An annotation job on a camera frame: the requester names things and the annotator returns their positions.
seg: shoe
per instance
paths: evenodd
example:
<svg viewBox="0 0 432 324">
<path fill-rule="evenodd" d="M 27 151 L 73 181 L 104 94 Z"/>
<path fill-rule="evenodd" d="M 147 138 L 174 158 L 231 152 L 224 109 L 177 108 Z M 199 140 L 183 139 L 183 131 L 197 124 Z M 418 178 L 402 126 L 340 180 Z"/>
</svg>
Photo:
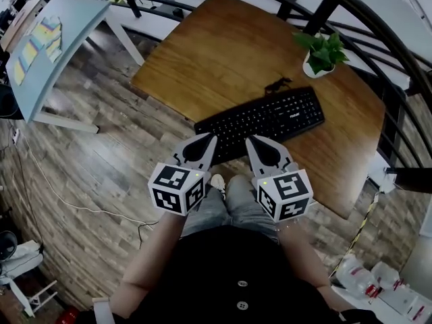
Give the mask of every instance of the shoe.
<svg viewBox="0 0 432 324">
<path fill-rule="evenodd" d="M 225 180 L 223 179 L 221 174 L 215 174 L 210 181 L 210 185 L 212 185 L 214 188 L 218 189 L 219 192 L 222 194 L 223 199 L 225 200 Z"/>
</svg>

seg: light blue table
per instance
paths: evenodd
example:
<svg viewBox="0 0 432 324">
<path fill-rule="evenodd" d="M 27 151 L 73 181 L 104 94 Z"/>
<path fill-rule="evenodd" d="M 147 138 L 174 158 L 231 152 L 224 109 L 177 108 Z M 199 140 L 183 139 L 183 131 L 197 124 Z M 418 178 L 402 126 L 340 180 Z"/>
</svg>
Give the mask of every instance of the light blue table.
<svg viewBox="0 0 432 324">
<path fill-rule="evenodd" d="M 99 128 L 95 125 L 41 111 L 47 95 L 51 93 L 60 73 L 87 36 L 103 20 L 107 22 L 138 65 L 142 65 L 144 59 L 120 23 L 115 20 L 109 10 L 109 3 L 106 1 L 50 0 L 37 16 L 36 22 L 51 16 L 59 17 L 61 22 L 61 51 L 63 53 L 56 59 L 55 63 L 51 63 L 45 49 L 43 49 L 34 59 L 24 81 L 18 85 L 14 76 L 14 64 L 30 38 L 30 36 L 23 36 L 6 65 L 13 94 L 27 123 L 34 120 L 64 128 L 97 133 Z"/>
</svg>

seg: human arm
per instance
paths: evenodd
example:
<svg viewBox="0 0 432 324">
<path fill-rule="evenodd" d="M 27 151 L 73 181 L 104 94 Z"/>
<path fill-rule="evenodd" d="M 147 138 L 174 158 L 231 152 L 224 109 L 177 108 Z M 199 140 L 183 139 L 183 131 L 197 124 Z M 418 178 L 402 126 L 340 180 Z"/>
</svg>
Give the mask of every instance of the human arm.
<svg viewBox="0 0 432 324">
<path fill-rule="evenodd" d="M 121 283 L 110 298 L 111 311 L 128 318 L 152 290 L 182 235 L 186 217 L 164 213 L 150 238 L 129 264 Z"/>
<path fill-rule="evenodd" d="M 277 229 L 281 247 L 296 277 L 316 287 L 333 310 L 342 312 L 353 309 L 350 303 L 331 289 L 324 265 L 300 225 L 291 224 L 287 227 L 286 221 L 279 222 Z"/>
</svg>

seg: jeans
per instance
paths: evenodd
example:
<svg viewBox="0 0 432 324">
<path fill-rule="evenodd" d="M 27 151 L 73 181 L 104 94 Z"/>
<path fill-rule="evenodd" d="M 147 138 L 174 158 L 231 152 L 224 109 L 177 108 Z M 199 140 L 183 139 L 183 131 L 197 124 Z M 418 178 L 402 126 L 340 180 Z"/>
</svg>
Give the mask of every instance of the jeans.
<svg viewBox="0 0 432 324">
<path fill-rule="evenodd" d="M 214 187 L 188 215 L 182 237 L 221 225 L 260 232 L 278 242 L 275 223 L 255 201 L 252 184 L 243 175 L 234 176 L 226 188 L 226 200 Z"/>
</svg>

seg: black object on table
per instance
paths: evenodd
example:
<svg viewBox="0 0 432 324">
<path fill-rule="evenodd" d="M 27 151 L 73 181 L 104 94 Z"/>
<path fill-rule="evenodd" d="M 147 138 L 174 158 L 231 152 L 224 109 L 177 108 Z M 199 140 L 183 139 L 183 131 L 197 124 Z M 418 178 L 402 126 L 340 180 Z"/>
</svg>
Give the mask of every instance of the black object on table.
<svg viewBox="0 0 432 324">
<path fill-rule="evenodd" d="M 6 63 L 9 58 L 10 54 L 7 51 L 3 51 L 0 47 L 0 80 L 2 80 L 4 84 L 9 84 L 9 77 L 6 72 Z"/>
<path fill-rule="evenodd" d="M 283 142 L 324 122 L 311 87 L 273 93 L 228 109 L 194 126 L 196 134 L 217 135 L 213 164 L 247 155 L 245 139 L 253 134 Z"/>
</svg>

